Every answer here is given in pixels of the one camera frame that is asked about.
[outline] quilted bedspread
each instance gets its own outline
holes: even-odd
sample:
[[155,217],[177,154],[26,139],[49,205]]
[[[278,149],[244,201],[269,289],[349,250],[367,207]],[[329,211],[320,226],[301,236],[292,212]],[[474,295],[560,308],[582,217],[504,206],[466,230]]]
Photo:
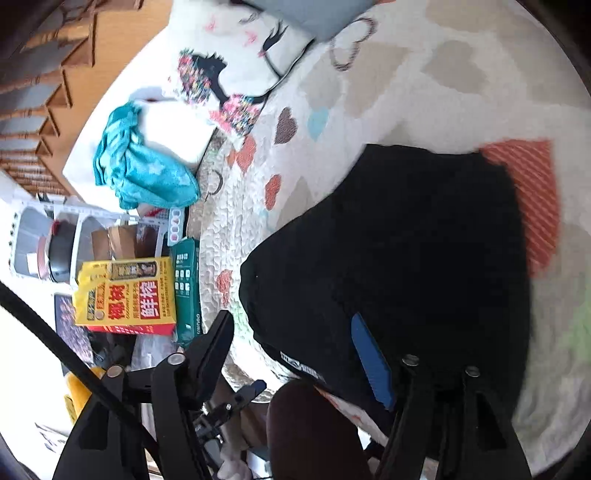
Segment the quilted bedspread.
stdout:
[[583,83],[514,0],[380,2],[315,46],[243,149],[225,143],[203,163],[200,294],[206,325],[221,308],[236,320],[228,380],[262,378],[268,399],[289,377],[253,340],[240,265],[329,194],[365,144],[481,148],[518,189],[532,276],[532,339],[513,423],[533,473],[558,461],[591,418],[589,132]]

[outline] grey fabric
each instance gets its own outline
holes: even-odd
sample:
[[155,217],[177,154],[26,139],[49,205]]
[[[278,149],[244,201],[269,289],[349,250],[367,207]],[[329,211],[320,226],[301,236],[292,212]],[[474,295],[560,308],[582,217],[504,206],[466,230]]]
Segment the grey fabric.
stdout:
[[249,0],[248,3],[300,27],[319,41],[334,37],[374,4],[373,0]]

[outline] teal box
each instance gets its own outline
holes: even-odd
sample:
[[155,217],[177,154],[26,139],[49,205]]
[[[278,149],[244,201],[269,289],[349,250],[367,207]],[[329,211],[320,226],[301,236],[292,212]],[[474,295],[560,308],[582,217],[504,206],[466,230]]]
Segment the teal box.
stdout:
[[171,248],[174,267],[174,300],[177,309],[177,343],[187,347],[201,335],[199,302],[199,241],[186,238]]

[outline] teal cloth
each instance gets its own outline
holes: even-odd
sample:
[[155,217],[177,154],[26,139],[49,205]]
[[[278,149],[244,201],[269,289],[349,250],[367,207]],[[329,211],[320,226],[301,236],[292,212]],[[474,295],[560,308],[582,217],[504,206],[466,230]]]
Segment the teal cloth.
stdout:
[[190,170],[175,158],[144,145],[138,131],[139,105],[128,102],[109,115],[93,159],[95,183],[107,185],[129,210],[140,203],[160,208],[186,207],[199,198]]

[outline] screw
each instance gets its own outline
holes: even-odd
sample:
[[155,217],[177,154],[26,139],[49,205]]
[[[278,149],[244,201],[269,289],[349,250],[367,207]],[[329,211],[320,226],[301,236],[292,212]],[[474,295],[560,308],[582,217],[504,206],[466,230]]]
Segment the screw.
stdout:
[[123,373],[123,367],[121,365],[113,365],[111,368],[107,370],[107,376],[111,378],[115,378],[120,376]]
[[402,363],[409,367],[416,367],[418,365],[418,357],[416,355],[404,355]]
[[478,370],[478,367],[471,365],[466,367],[466,375],[468,375],[468,377],[478,378],[480,376],[480,370]]
[[180,365],[184,362],[185,356],[182,353],[173,353],[168,357],[168,363],[171,365]]

